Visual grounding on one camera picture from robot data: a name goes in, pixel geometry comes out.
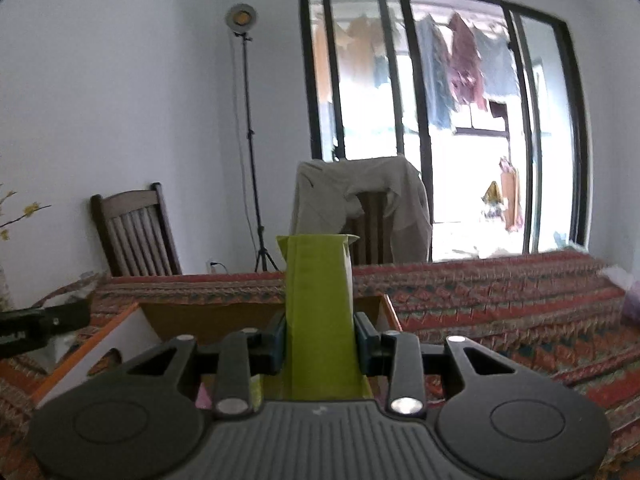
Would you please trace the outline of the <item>green snack packet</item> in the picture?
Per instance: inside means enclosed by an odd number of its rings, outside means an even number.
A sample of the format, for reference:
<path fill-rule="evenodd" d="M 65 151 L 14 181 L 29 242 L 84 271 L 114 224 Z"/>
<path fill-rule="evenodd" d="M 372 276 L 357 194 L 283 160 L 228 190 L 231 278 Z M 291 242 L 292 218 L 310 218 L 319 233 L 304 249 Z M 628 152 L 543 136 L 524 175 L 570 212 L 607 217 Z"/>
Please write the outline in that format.
<path fill-rule="evenodd" d="M 253 375 L 255 406 L 265 398 L 289 401 L 370 399 L 354 334 L 352 262 L 348 234 L 280 236 L 286 260 L 286 357 L 277 376 Z"/>

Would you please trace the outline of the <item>chair draped with jacket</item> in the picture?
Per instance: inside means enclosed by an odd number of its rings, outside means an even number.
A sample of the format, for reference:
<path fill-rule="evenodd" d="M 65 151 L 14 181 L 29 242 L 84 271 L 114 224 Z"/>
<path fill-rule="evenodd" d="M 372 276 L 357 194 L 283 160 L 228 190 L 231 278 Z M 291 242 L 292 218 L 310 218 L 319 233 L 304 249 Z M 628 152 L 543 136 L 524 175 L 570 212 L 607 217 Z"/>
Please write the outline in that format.
<path fill-rule="evenodd" d="M 352 263 L 355 266 L 375 266 L 394 261 L 390 248 L 392 218 L 385 217 L 386 194 L 364 192 L 357 195 L 362 214 L 349 218 L 343 228 L 344 234 L 355 235 L 350 245 Z"/>

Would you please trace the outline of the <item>orange cardboard snack box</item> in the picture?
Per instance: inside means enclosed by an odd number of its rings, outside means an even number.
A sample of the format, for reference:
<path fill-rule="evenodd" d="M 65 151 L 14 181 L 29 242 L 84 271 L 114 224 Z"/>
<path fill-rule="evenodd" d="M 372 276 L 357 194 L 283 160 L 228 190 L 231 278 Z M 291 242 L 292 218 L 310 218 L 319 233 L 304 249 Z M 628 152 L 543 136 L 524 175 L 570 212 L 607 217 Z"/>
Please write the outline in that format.
<path fill-rule="evenodd" d="M 162 342 L 182 334 L 193 335 L 200 344 L 212 344 L 245 327 L 263 330 L 273 315 L 284 310 L 282 302 L 258 304 L 161 304 L 139 301 L 108 322 L 66 359 L 32 395 L 35 406 L 82 385 L 90 370 L 114 351 L 124 362 Z"/>

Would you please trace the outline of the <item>yellow flower branches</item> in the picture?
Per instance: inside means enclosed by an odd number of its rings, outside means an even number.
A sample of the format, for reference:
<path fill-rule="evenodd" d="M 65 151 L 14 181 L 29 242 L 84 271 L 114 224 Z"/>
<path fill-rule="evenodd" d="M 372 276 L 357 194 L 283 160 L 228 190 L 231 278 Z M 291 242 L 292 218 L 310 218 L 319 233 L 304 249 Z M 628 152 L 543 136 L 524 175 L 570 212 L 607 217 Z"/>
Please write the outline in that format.
<path fill-rule="evenodd" d="M 2 242 L 6 242 L 10 239 L 11 226 L 15 226 L 24 220 L 32 218 L 40 211 L 44 211 L 50 208 L 49 204 L 43 204 L 39 202 L 32 202 L 26 204 L 20 211 L 6 212 L 6 205 L 17 196 L 17 192 L 14 190 L 1 189 L 1 224 L 0 224 L 0 237 Z"/>

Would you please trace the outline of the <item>beige jacket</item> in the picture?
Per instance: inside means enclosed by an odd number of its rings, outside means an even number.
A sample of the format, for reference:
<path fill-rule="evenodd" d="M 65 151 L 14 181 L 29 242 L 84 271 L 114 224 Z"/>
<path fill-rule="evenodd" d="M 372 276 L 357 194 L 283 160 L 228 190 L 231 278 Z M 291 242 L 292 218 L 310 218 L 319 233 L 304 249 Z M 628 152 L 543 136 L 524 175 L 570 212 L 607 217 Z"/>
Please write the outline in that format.
<path fill-rule="evenodd" d="M 405 157 L 340 162 L 310 160 L 297 166 L 290 233 L 336 234 L 364 214 L 358 195 L 383 193 L 394 263 L 424 263 L 432 225 L 425 186 Z"/>

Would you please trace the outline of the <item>dark wooden chair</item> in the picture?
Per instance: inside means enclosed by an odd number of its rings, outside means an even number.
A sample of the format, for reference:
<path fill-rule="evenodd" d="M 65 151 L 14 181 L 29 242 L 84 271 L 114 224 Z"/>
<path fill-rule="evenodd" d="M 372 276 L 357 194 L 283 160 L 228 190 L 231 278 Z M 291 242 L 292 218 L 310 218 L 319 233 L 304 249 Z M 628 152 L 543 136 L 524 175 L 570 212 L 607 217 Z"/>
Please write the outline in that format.
<path fill-rule="evenodd" d="M 96 194 L 89 205 L 111 276 L 182 274 L 160 182 L 146 190 Z"/>

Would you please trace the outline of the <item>patterned red tablecloth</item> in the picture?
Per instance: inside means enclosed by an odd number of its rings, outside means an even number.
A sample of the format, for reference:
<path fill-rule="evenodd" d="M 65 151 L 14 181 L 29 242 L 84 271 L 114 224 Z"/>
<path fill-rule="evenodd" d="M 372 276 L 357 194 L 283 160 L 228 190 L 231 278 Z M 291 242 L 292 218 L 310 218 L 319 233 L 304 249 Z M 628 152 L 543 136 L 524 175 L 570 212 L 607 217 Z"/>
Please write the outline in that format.
<path fill-rule="evenodd" d="M 605 410 L 612 444 L 597 479 L 639 479 L 639 327 L 623 324 L 625 297 L 578 252 L 354 268 L 356 298 L 390 298 L 403 330 L 439 344 L 460 334 L 588 396 Z M 267 304 L 284 299 L 279 273 L 111 278 L 91 322 L 63 361 L 80 356 L 134 304 Z M 30 356 L 1 361 L 1 479 L 43 479 L 25 442 L 47 373 Z"/>

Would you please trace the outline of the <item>blue hanging garment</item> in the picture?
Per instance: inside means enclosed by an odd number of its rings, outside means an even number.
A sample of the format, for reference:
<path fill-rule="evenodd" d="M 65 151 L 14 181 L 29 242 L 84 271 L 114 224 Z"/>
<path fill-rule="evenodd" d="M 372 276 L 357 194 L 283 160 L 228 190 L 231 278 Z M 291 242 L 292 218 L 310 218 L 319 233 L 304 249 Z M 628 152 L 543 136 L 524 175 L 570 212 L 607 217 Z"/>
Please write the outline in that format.
<path fill-rule="evenodd" d="M 449 51 L 430 14 L 416 23 L 416 38 L 421 55 L 428 123 L 435 128 L 450 130 L 456 101 L 448 78 Z"/>

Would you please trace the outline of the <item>black framed glass door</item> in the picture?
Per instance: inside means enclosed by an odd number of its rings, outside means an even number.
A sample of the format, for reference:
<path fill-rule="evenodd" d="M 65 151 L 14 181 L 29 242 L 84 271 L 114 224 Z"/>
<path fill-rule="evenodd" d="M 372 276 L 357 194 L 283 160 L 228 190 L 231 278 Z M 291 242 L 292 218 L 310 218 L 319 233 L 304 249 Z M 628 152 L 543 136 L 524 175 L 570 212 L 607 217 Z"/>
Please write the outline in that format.
<path fill-rule="evenodd" d="M 506 0 L 299 0 L 311 153 L 400 155 L 434 261 L 587 238 L 585 100 L 563 21 Z"/>

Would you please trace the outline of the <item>maroon hanging shirt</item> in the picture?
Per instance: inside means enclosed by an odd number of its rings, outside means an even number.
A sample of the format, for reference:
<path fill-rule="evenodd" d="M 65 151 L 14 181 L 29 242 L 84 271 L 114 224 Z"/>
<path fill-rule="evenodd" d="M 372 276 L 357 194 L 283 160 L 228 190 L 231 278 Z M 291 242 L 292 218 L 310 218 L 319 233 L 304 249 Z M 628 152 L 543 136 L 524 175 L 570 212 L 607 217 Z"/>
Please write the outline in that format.
<path fill-rule="evenodd" d="M 487 110 L 480 55 L 472 30 L 457 12 L 451 15 L 448 28 L 452 32 L 448 68 L 451 92 L 459 104 L 475 104 L 480 110 Z"/>

